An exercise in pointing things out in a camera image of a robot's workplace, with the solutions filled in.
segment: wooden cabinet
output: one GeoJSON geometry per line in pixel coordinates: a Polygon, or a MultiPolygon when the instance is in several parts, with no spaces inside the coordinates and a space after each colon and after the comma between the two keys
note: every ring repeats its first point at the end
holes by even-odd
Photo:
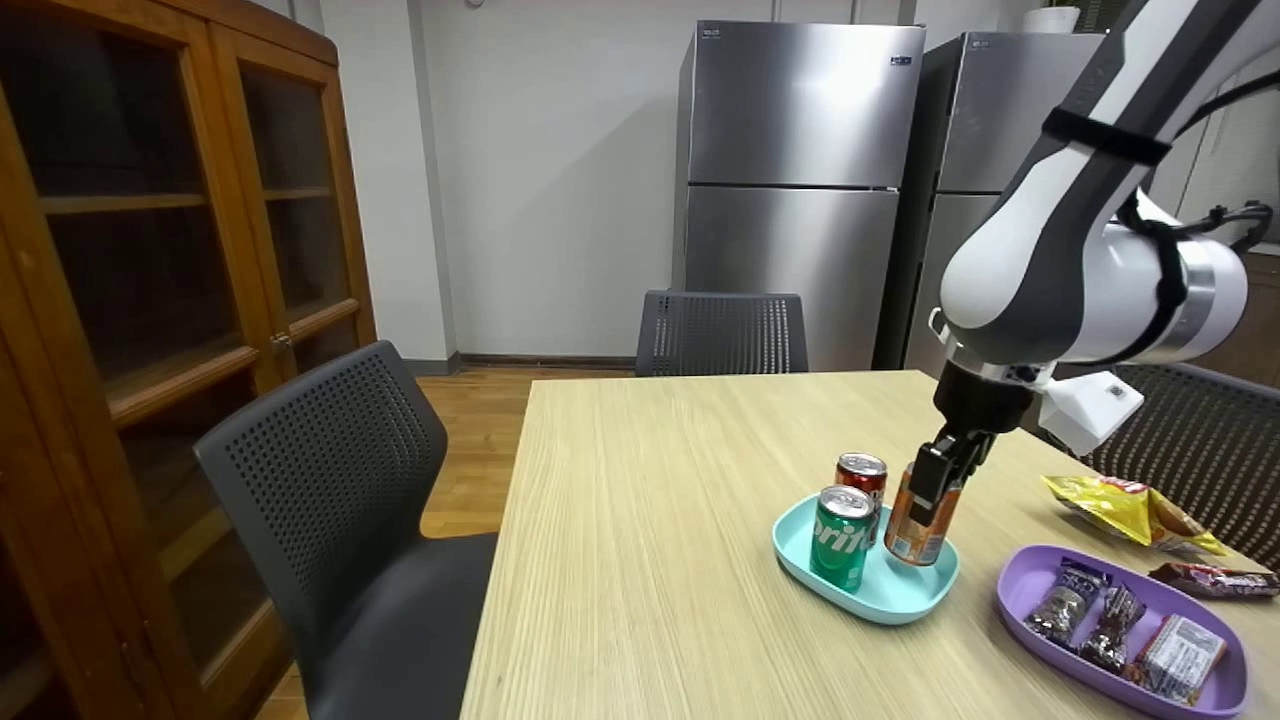
{"type": "Polygon", "coordinates": [[[0,717],[245,717],[289,665],[194,438],[371,339],[335,51],[0,0],[0,717]]]}

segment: snack package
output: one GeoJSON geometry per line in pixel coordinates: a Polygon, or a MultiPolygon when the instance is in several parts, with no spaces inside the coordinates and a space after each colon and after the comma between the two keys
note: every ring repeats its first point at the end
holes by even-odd
{"type": "Polygon", "coordinates": [[[1190,616],[1167,616],[1144,655],[1134,665],[1134,679],[1163,698],[1198,702],[1225,649],[1228,640],[1222,640],[1213,628],[1190,616]]]}
{"type": "Polygon", "coordinates": [[[1065,559],[1029,623],[1040,628],[1050,640],[1071,649],[1082,619],[1091,610],[1103,588],[1107,575],[1101,575],[1088,562],[1065,559]]]}
{"type": "Polygon", "coordinates": [[[1213,567],[1213,562],[1160,562],[1152,567],[1156,580],[1199,597],[1199,599],[1258,599],[1268,604],[1280,597],[1277,573],[1242,573],[1242,567],[1213,567]]]}
{"type": "Polygon", "coordinates": [[[1111,588],[1082,655],[1107,666],[1107,670],[1126,670],[1126,640],[1137,628],[1137,619],[1144,619],[1144,610],[1150,610],[1144,599],[1137,599],[1130,588],[1111,588]]]}
{"type": "Polygon", "coordinates": [[[1177,509],[1150,484],[1117,475],[1043,475],[1043,484],[1061,504],[1101,521],[1142,546],[1160,546],[1193,559],[1225,552],[1225,543],[1206,524],[1198,524],[1185,509],[1177,509]]]}

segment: wooden floor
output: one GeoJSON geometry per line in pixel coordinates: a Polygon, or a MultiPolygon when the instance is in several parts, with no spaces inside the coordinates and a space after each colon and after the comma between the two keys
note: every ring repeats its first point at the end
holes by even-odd
{"type": "MultiPolygon", "coordinates": [[[[428,537],[473,537],[499,527],[529,385],[554,377],[632,377],[632,367],[470,359],[453,377],[422,380],[450,429],[450,459],[423,510],[428,537]]],[[[304,684],[292,666],[263,698],[261,720],[304,717],[304,684]]]]}

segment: yellow snack bag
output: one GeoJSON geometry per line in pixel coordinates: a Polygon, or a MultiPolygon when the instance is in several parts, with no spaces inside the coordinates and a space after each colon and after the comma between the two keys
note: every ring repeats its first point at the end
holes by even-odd
{"type": "Polygon", "coordinates": [[[1206,524],[1150,484],[1120,475],[1043,475],[1043,484],[1061,504],[1101,521],[1142,546],[1163,546],[1173,554],[1225,552],[1206,524]]]}

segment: chair back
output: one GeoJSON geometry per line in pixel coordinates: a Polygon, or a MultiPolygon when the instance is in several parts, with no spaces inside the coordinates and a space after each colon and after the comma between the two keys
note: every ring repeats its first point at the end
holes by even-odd
{"type": "Polygon", "coordinates": [[[304,679],[368,580],[418,543],[446,443],[394,342],[319,362],[197,438],[304,679]]]}
{"type": "Polygon", "coordinates": [[[650,292],[641,377],[807,371],[800,296],[650,292]]]}
{"type": "Polygon", "coordinates": [[[1222,538],[1280,567],[1280,390],[1193,362],[1111,371],[1150,399],[1083,459],[1160,486],[1222,538]]]}

